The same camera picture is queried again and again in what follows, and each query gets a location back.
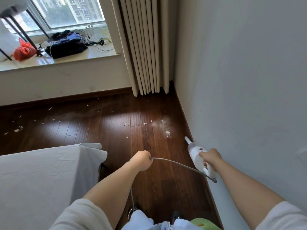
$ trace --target dark brown floor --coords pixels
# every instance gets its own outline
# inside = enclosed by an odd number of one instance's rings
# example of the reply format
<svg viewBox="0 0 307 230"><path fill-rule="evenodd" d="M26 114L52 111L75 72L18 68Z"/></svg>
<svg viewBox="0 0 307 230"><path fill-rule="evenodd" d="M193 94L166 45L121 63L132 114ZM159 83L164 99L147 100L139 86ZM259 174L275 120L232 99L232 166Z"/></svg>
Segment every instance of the dark brown floor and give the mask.
<svg viewBox="0 0 307 230"><path fill-rule="evenodd" d="M23 129L15 133L13 130L18 126ZM139 150L193 167L184 140L186 135L174 89L169 94L163 90L138 97L127 93L0 111L0 155L99 142L102 150L108 152L104 164L112 170ZM172 212L178 210L187 220L202 217L219 225L206 181L193 171L170 162L154 161L147 171L136 176L132 189L134 201L156 223L169 221ZM130 197L118 229L127 222L129 205Z"/></svg>

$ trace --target curtain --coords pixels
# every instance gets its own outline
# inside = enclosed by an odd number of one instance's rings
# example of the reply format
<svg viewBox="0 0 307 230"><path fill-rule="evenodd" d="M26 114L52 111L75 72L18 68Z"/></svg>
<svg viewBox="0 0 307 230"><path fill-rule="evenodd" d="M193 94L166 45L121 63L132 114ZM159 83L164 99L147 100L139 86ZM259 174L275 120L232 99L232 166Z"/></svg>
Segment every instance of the curtain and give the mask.
<svg viewBox="0 0 307 230"><path fill-rule="evenodd" d="M134 96L169 92L169 0L112 0Z"/></svg>

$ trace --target hand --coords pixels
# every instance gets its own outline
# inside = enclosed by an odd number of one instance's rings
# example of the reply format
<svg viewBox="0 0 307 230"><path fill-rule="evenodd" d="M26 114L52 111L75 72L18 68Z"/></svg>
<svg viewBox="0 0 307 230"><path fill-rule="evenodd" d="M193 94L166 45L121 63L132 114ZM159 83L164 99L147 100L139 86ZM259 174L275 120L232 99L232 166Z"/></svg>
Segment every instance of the hand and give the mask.
<svg viewBox="0 0 307 230"><path fill-rule="evenodd" d="M152 162L153 159L150 158L150 152L148 151L138 151L133 157L130 159L130 162L135 165L139 171L147 170Z"/></svg>
<svg viewBox="0 0 307 230"><path fill-rule="evenodd" d="M220 153L215 148L210 149L208 152L200 152L199 155L204 160L204 166L206 166L208 162L215 171L216 163L223 160Z"/></svg>

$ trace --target white sleeve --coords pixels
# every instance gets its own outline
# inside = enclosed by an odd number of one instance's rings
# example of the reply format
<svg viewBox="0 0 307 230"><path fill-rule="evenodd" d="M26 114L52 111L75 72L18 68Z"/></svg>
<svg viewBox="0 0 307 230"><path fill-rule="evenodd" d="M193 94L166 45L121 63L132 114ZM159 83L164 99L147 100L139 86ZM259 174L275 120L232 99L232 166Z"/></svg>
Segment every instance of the white sleeve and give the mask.
<svg viewBox="0 0 307 230"><path fill-rule="evenodd" d="M306 230L307 217L296 206L284 201L277 204L256 230Z"/></svg>
<svg viewBox="0 0 307 230"><path fill-rule="evenodd" d="M112 230L105 213L88 199L78 199L56 219L50 230Z"/></svg>

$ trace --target bed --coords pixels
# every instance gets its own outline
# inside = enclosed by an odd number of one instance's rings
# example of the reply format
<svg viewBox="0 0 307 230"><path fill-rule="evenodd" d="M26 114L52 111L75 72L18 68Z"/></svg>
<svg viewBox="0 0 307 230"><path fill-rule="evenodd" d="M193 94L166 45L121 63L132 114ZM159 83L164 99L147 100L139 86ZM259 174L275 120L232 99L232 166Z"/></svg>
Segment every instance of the bed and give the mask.
<svg viewBox="0 0 307 230"><path fill-rule="evenodd" d="M0 156L1 229L49 229L97 184L106 157L99 143Z"/></svg>

